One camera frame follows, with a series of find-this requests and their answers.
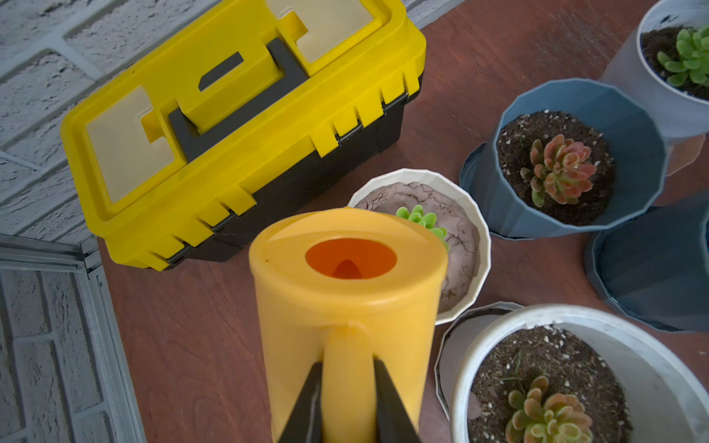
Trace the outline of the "blue pot back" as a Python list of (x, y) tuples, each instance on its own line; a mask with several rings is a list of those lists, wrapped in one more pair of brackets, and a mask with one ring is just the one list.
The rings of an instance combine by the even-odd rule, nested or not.
[(459, 175), (489, 230), (513, 240), (607, 230), (644, 213), (668, 153), (649, 114), (590, 79), (518, 96)]

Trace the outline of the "large white round pot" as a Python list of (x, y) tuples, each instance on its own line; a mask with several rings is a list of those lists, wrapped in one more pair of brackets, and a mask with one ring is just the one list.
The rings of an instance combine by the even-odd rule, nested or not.
[(434, 367), (456, 442), (705, 442), (708, 394), (655, 337), (574, 305), (472, 308)]

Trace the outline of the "small white faceted pot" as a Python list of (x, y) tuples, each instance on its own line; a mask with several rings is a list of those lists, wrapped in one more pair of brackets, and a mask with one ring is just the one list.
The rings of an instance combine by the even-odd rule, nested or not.
[(450, 247), (436, 323), (454, 321), (476, 302), (491, 269), (491, 237), (467, 191), (439, 173), (400, 169), (370, 179), (348, 206), (391, 215), (402, 207), (421, 206), (424, 213), (436, 214), (435, 226), (446, 231)]

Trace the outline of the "aluminium frame corner post left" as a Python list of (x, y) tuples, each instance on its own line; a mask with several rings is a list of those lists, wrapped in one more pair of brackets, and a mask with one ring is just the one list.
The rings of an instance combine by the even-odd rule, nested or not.
[(1, 439), (146, 439), (93, 239), (1, 237)]

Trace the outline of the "blue pot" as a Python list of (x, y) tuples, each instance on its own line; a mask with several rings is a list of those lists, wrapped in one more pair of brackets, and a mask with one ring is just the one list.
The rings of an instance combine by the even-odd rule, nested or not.
[(708, 192), (593, 234), (583, 263), (616, 313), (661, 332), (708, 332)]
[(649, 114), (590, 79), (518, 96), (459, 175), (489, 230), (513, 240), (607, 230), (644, 213), (668, 153)]

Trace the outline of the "blue pot front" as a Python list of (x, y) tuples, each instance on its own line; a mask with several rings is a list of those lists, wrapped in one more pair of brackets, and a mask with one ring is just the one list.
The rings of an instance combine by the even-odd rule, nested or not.
[(708, 192), (593, 234), (583, 263), (616, 313), (661, 332), (708, 332)]

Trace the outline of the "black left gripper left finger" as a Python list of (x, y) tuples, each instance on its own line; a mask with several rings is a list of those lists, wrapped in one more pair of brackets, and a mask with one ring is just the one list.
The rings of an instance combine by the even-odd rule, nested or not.
[(322, 371), (323, 363), (312, 365), (278, 440), (279, 443), (322, 442)]

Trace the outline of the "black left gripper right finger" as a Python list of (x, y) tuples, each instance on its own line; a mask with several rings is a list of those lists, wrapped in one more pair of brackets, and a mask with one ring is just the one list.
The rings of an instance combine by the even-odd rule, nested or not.
[(421, 440), (384, 362), (375, 359), (374, 371), (377, 393), (377, 442), (420, 443)]

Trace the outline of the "yellow plastic watering can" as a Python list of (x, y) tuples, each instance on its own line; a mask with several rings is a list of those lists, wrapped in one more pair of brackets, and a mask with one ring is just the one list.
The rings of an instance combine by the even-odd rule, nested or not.
[(443, 242), (394, 215), (323, 210), (262, 231), (249, 266), (273, 439), (321, 362), (322, 440), (376, 441), (375, 359), (386, 365), (418, 435), (448, 267)]

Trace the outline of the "yellow black plastic toolbox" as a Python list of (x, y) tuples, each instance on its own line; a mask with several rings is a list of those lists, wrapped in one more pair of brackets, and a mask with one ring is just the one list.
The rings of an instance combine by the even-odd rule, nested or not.
[(61, 136), (114, 262), (227, 261), (388, 149), (427, 42), (400, 1), (223, 1), (72, 109)]

